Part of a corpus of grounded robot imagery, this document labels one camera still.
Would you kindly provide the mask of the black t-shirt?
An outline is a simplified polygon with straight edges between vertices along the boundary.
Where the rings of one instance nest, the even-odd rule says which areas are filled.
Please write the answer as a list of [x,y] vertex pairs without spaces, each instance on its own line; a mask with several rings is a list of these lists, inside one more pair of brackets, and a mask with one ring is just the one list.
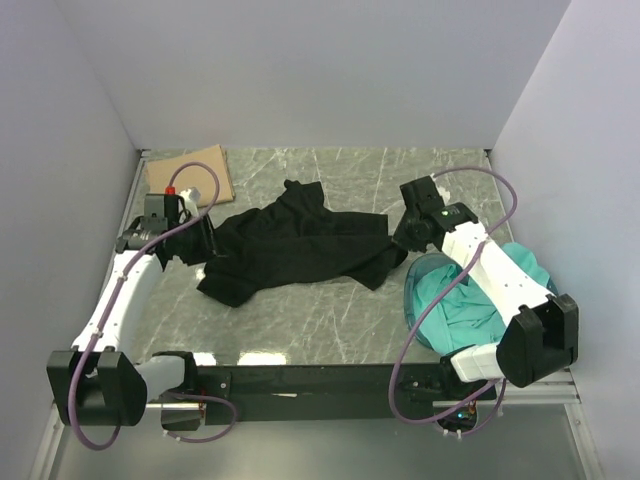
[[215,229],[221,254],[204,265],[197,290],[237,308],[257,292],[349,277],[374,291],[406,259],[388,216],[335,212],[320,182],[286,180],[264,208],[228,217]]

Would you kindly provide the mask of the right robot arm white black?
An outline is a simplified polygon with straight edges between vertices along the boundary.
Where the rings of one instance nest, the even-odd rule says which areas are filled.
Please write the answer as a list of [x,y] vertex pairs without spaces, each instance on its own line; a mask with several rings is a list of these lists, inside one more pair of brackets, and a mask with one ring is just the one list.
[[414,203],[393,239],[437,250],[411,265],[404,307],[410,330],[442,356],[444,395],[460,399],[480,380],[523,388],[576,361],[576,302],[551,289],[526,248],[499,246],[466,205]]

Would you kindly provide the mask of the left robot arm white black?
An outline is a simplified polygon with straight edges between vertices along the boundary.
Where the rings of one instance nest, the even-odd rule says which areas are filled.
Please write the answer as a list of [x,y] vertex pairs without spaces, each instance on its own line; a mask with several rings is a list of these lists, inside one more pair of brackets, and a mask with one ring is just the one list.
[[92,316],[70,349],[49,357],[54,403],[68,426],[134,426],[147,403],[165,392],[179,402],[199,392],[190,352],[161,352],[141,365],[128,357],[145,304],[168,262],[197,265],[216,252],[207,220],[149,247],[157,236],[135,220],[118,238],[112,272]]

